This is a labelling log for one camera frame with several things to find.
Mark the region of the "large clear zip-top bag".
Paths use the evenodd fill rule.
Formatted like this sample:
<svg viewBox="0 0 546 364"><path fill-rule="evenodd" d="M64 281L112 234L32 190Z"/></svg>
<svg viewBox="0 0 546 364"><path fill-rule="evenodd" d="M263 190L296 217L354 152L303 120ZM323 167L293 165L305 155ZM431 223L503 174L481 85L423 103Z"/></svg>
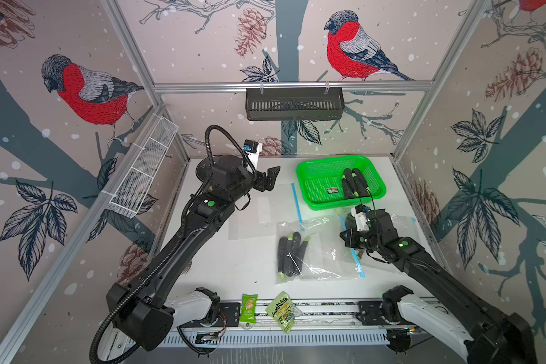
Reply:
<svg viewBox="0 0 546 364"><path fill-rule="evenodd" d="M277 224L276 283L290 281L343 281L365 278L365 272L356 253L345 247L340 233L345 230L340 215L328 215L307 221L283 221ZM277 272L278 241L282 236L299 232L303 239L310 237L303 274L281 282Z"/></svg>

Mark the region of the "small clear zip-top bag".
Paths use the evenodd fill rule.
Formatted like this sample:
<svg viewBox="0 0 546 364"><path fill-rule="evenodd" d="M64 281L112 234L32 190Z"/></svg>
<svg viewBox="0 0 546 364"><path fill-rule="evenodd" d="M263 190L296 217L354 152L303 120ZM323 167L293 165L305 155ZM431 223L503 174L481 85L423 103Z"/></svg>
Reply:
<svg viewBox="0 0 546 364"><path fill-rule="evenodd" d="M389 234L387 247L397 257L428 252L416 218L393 214L391 222L393 232Z"/></svg>

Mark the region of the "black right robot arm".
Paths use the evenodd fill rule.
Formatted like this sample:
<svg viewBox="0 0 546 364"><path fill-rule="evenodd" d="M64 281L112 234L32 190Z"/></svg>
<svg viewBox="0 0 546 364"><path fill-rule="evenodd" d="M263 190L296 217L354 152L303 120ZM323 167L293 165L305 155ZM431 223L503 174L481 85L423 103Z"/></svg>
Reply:
<svg viewBox="0 0 546 364"><path fill-rule="evenodd" d="M353 207L340 233L346 247L379 254L420 283L442 304L438 309L398 285L382 295L382 318L391 325L412 323L447 345L467 363L535 363L532 329L520 315L507 315L445 271L410 237L399 237L384 209Z"/></svg>

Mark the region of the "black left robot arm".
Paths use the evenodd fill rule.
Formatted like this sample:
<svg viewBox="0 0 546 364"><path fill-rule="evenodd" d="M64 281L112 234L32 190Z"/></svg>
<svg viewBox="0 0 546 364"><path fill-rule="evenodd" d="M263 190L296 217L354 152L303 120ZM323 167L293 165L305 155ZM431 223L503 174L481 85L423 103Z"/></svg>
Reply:
<svg viewBox="0 0 546 364"><path fill-rule="evenodd" d="M209 126L204 141L207 157L197 168L201 186L190 196L177 233L160 253L127 284L114 284L110 288L106 295L109 315L90 346L91 363L102 362L99 345L109 326L134 342L129 350L112 359L113 363L120 363L139 348L156 349L174 326L191 321L212 324L217 320L220 299L215 292L197 288L177 308L167 306L168 295L185 266L237 210L236 202L241 197L250 197L252 190L273 190L281 169L258 171L256 161L262 145L255 140L240 145L221 126Z"/></svg>

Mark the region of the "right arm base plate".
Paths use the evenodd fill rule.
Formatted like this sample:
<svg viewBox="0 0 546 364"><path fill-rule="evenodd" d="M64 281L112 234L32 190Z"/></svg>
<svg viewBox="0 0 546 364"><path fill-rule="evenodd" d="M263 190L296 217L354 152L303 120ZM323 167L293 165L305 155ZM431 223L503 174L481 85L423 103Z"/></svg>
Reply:
<svg viewBox="0 0 546 364"><path fill-rule="evenodd" d="M361 300L356 304L358 312L355 318L365 326L416 327L415 324L404 319L397 322L388 321L382 313L382 300Z"/></svg>

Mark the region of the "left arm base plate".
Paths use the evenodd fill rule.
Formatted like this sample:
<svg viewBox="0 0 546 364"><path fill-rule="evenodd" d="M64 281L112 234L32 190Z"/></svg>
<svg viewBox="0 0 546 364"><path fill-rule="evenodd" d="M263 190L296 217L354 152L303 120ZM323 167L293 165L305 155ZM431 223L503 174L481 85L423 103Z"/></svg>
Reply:
<svg viewBox="0 0 546 364"><path fill-rule="evenodd" d="M222 329L236 328L239 326L241 317L241 302L240 301L221 301L219 304L219 314L212 324L202 323L199 320L194 320L182 325L183 328L201 328L201 329Z"/></svg>

